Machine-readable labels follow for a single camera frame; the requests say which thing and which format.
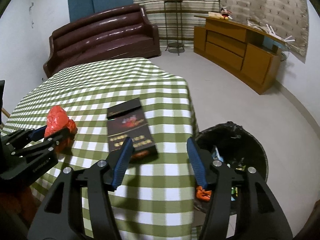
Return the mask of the striped green curtain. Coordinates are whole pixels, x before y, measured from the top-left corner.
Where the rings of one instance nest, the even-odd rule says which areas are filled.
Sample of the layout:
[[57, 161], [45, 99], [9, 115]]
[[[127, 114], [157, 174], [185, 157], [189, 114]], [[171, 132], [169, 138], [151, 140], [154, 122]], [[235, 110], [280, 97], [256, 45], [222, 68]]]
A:
[[176, 42], [179, 38], [187, 48], [193, 47], [194, 27], [203, 26], [208, 12], [218, 12], [219, 0], [181, 0], [178, 3], [167, 0], [133, 0], [143, 5], [148, 19], [158, 26], [160, 45]]

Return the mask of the black trash bin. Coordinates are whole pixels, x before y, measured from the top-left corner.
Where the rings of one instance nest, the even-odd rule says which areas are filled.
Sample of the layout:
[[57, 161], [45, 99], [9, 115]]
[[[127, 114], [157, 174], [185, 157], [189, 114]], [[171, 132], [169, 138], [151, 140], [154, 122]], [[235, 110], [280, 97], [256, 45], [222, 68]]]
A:
[[195, 209], [207, 213], [210, 201], [196, 198], [196, 187], [212, 191], [217, 175], [210, 168], [218, 160], [235, 171], [253, 167], [264, 181], [268, 178], [268, 159], [262, 144], [242, 126], [231, 121], [218, 124], [187, 140], [187, 152], [195, 172]]

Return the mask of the white wifi router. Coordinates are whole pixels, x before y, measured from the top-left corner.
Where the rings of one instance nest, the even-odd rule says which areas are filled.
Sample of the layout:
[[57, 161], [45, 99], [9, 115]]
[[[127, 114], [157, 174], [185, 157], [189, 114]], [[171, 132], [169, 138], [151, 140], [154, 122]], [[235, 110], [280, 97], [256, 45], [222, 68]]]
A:
[[274, 31], [274, 29], [272, 28], [272, 26], [269, 25], [269, 24], [266, 24], [266, 27], [267, 27], [267, 33], [268, 33], [269, 35], [271, 35], [271, 36], [273, 36], [273, 37], [275, 37], [275, 38], [277, 38], [277, 39], [279, 39], [279, 40], [282, 40], [283, 42], [295, 42], [295, 41], [296, 41], [296, 40], [292, 37], [292, 35], [290, 35], [290, 36], [288, 36], [288, 37], [286, 37], [286, 38], [282, 38], [282, 37], [278, 36], [278, 35], [276, 34], [276, 32]]

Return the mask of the orange wrapper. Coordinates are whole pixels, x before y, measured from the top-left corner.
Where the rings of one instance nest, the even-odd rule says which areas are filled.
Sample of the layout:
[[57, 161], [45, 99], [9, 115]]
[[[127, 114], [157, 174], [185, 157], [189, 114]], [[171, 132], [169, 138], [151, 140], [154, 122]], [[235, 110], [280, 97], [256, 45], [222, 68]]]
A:
[[211, 194], [212, 194], [211, 191], [204, 190], [203, 187], [200, 185], [196, 187], [196, 198], [201, 201], [209, 202], [211, 198]]

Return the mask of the dark brown leather sofa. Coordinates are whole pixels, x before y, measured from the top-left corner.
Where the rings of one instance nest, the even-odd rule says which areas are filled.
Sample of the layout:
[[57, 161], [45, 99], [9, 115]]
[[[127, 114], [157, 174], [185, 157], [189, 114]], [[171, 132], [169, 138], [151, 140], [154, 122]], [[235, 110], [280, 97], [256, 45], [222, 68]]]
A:
[[52, 32], [47, 77], [79, 64], [161, 55], [158, 27], [143, 5], [131, 4], [80, 18]]

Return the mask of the red plastic bag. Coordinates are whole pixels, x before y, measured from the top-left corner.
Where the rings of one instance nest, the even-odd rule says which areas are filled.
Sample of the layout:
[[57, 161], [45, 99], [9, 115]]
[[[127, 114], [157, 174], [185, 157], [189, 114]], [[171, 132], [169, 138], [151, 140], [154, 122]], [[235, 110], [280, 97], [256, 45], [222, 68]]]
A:
[[56, 146], [56, 151], [58, 153], [71, 147], [78, 128], [74, 120], [68, 117], [67, 112], [61, 106], [53, 106], [47, 115], [47, 127], [44, 132], [44, 137], [49, 138], [51, 135], [64, 128], [69, 129], [69, 136]]

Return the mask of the green checkered tablecloth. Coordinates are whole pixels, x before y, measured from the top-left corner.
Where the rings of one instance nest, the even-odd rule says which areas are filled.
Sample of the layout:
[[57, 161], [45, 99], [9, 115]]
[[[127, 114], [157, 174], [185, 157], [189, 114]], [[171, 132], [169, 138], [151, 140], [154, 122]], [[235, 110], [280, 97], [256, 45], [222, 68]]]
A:
[[42, 200], [61, 170], [90, 167], [107, 157], [123, 137], [107, 137], [107, 109], [138, 98], [151, 138], [138, 133], [135, 146], [156, 146], [129, 166], [110, 194], [120, 234], [126, 239], [190, 239], [194, 180], [186, 142], [197, 132], [188, 84], [144, 58], [105, 60], [59, 71], [29, 92], [12, 111], [2, 135], [46, 124], [49, 110], [61, 106], [78, 131], [71, 152], [31, 187]]

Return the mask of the beige patterned curtain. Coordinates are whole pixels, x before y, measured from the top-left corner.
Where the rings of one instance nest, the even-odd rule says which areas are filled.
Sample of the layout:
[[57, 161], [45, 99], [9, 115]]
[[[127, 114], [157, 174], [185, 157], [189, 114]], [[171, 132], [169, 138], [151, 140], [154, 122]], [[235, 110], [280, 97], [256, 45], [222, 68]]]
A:
[[306, 0], [220, 0], [232, 12], [234, 21], [267, 31], [272, 26], [282, 38], [296, 40], [286, 46], [300, 61], [306, 61], [309, 39], [309, 14]]

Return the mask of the mickey mouse toy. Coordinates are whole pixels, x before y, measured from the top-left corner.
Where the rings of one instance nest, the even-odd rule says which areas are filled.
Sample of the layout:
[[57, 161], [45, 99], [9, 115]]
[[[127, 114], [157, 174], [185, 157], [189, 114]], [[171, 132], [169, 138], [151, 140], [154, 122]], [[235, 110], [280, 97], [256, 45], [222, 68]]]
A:
[[232, 12], [226, 8], [221, 8], [220, 14], [222, 15], [224, 20], [231, 20], [232, 19]]

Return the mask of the black metal plant stand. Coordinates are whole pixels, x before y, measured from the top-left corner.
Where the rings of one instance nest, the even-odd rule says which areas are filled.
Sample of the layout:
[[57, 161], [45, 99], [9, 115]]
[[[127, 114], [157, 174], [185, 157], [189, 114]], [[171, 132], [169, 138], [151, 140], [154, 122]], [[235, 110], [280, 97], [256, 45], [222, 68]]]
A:
[[[167, 14], [175, 15], [175, 23], [173, 29], [175, 30], [175, 37], [169, 38], [169, 23]], [[183, 18], [182, 18], [182, 0], [178, 1], [164, 1], [164, 17], [165, 17], [165, 37], [166, 37], [166, 51], [171, 49], [176, 50], [178, 56], [184, 52], [183, 42]]]

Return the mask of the wooden tv cabinet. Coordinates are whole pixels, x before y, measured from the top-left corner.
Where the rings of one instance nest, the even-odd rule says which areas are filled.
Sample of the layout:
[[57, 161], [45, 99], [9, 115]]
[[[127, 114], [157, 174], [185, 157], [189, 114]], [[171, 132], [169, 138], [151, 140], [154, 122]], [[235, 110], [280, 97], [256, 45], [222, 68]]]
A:
[[285, 42], [234, 21], [203, 16], [194, 27], [194, 52], [228, 71], [258, 94], [270, 89], [278, 73]]

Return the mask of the beige box on cabinet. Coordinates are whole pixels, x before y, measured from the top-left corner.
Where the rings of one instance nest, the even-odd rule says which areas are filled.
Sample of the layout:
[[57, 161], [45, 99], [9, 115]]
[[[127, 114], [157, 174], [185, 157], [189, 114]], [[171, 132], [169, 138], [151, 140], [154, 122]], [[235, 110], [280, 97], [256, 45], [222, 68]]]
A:
[[221, 13], [218, 13], [218, 12], [211, 12], [209, 11], [208, 12], [208, 16], [209, 17], [212, 17], [212, 18], [217, 18], [217, 19], [224, 19], [224, 17], [222, 16]]

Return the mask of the black cigarette box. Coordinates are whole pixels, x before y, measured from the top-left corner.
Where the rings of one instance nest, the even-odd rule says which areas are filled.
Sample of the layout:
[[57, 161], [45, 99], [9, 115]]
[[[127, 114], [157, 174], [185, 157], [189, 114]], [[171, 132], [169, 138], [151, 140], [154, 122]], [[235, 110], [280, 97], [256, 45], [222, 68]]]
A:
[[131, 155], [132, 163], [158, 157], [156, 143], [151, 135], [140, 98], [109, 107], [106, 127], [110, 153], [120, 149], [124, 140], [130, 137], [134, 148]]

